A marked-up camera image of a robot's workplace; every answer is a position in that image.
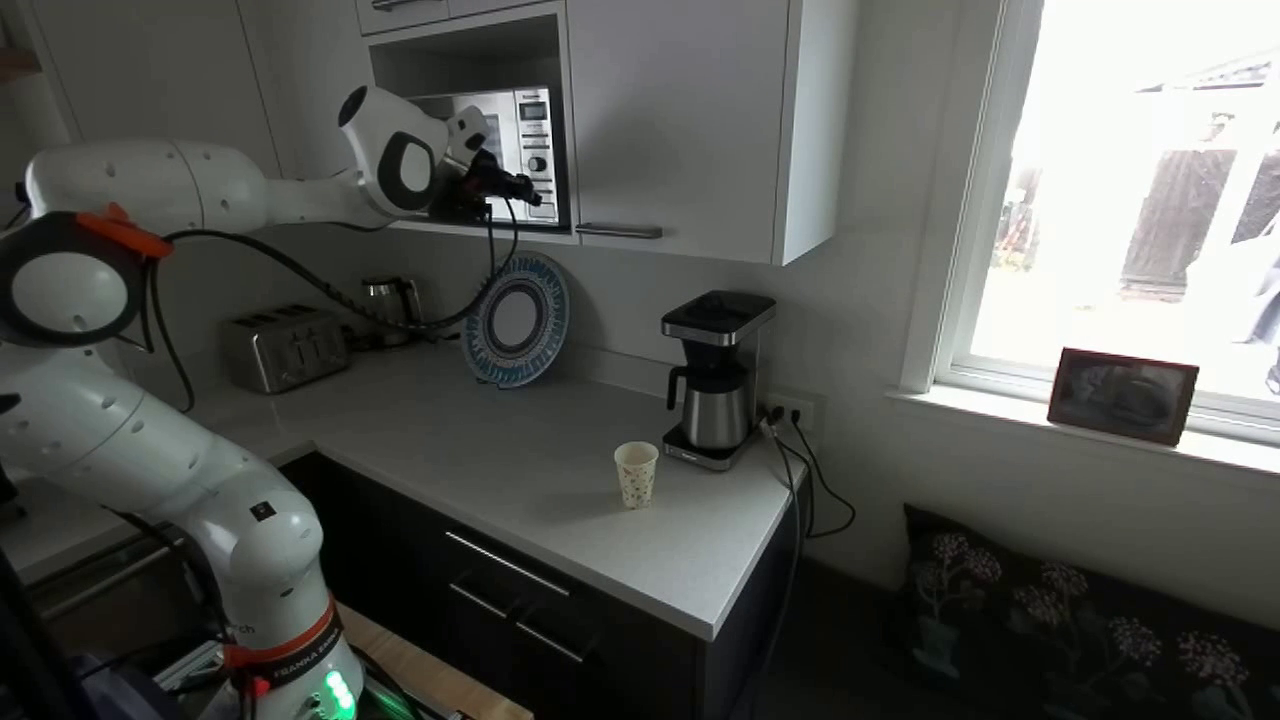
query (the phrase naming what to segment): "paper cup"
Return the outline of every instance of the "paper cup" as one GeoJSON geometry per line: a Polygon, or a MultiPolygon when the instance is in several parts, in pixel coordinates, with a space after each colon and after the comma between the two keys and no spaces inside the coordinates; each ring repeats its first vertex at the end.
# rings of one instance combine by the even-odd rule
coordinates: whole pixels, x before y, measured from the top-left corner
{"type": "Polygon", "coordinates": [[[660,460],[660,448],[643,438],[628,438],[611,450],[622,507],[643,507],[652,500],[655,460],[660,460]]]}

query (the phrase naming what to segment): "electrical outlet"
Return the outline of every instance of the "electrical outlet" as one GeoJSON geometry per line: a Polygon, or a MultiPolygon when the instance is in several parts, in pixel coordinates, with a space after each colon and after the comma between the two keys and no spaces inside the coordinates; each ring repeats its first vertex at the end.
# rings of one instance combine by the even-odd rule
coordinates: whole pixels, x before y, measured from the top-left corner
{"type": "Polygon", "coordinates": [[[768,393],[759,393],[759,407],[762,411],[780,407],[784,421],[793,421],[800,411],[800,428],[804,428],[806,444],[820,438],[822,400],[814,393],[768,386],[768,393]]]}

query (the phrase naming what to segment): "patterned cushion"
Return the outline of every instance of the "patterned cushion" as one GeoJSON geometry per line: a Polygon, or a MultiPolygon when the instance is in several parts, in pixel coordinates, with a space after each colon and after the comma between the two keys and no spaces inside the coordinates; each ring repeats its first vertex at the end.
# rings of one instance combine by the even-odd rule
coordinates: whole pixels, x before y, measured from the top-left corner
{"type": "Polygon", "coordinates": [[[1280,637],[909,507],[898,658],[995,714],[1280,720],[1280,637]]]}

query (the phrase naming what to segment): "window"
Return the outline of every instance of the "window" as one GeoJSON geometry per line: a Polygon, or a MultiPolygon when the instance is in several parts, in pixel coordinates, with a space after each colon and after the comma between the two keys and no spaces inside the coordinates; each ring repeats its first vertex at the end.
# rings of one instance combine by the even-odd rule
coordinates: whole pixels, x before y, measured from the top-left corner
{"type": "Polygon", "coordinates": [[[1042,400],[1062,345],[1186,361],[1196,428],[1280,438],[1274,18],[1271,0],[1002,5],[941,381],[1042,400]]]}

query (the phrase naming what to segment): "blue plate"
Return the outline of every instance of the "blue plate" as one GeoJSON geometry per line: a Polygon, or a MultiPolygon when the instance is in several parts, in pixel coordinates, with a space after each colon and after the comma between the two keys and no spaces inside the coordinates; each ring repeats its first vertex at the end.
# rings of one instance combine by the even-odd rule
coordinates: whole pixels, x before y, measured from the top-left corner
{"type": "Polygon", "coordinates": [[[569,338],[569,281],[549,255],[517,255],[462,327],[462,361],[478,383],[538,381],[569,338]]]}

